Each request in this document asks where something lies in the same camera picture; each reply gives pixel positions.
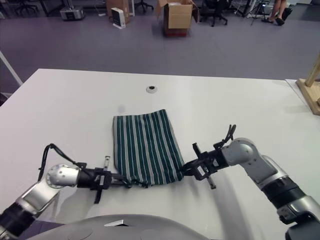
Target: person's leg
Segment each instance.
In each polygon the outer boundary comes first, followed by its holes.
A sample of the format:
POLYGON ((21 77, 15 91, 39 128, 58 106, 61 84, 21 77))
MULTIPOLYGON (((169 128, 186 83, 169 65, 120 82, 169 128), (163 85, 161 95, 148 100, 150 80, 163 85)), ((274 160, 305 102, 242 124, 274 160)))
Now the person's leg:
POLYGON ((284 13, 284 10, 286 7, 287 7, 287 0, 281 0, 279 18, 282 19, 282 14, 284 13))
POLYGON ((271 16, 269 17, 269 20, 270 21, 274 21, 275 18, 276 18, 276 14, 280 8, 280 5, 281 5, 282 1, 281 0, 275 0, 275 3, 273 5, 273 10, 272 10, 272 13, 271 13, 271 16))

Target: wooden frame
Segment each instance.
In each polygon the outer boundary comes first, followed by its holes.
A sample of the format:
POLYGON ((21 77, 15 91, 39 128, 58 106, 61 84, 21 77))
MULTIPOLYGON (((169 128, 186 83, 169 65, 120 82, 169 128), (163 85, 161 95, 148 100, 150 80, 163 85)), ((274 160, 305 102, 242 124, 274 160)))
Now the wooden frame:
POLYGON ((300 78, 295 83, 298 85, 313 114, 320 116, 320 82, 316 81, 319 73, 320 54, 316 59, 307 80, 300 78))

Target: sandal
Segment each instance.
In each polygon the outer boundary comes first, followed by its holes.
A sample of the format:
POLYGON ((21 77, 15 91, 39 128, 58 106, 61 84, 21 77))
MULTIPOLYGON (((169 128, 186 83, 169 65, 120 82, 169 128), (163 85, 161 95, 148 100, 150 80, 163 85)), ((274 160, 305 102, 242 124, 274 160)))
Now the sandal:
POLYGON ((261 19, 261 22, 269 23, 269 24, 273 24, 274 23, 274 21, 270 21, 269 18, 261 19))
POLYGON ((283 19, 281 19, 280 17, 277 17, 275 19, 275 21, 279 26, 282 26, 283 24, 285 24, 285 21, 283 19))

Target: table surface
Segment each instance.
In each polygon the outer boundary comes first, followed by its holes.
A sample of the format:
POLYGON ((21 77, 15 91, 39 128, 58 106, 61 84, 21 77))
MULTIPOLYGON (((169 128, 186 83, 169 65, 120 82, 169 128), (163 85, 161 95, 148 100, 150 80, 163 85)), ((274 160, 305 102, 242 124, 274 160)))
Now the table surface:
MULTIPOLYGON (((113 154, 115 115, 166 109, 185 162, 225 137, 255 142, 309 195, 320 202, 320 118, 285 82, 268 79, 148 75, 39 69, 0 108, 0 211, 38 177, 45 146, 101 167, 113 154), (146 87, 156 86, 154 94, 146 87)), ((55 152, 47 166, 65 163, 55 152)), ((42 220, 70 223, 109 214, 148 214, 172 219, 210 239, 283 240, 288 226, 240 166, 206 181, 185 177, 148 189, 111 188, 93 204, 95 192, 66 187, 42 220)))

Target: striped cloth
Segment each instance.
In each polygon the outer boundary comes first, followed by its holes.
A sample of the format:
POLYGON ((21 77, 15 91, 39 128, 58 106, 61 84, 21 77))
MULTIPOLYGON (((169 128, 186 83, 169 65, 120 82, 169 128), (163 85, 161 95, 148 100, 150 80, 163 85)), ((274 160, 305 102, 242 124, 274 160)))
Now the striped cloth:
POLYGON ((184 164, 166 110, 113 118, 114 164, 141 187, 180 181, 184 164))

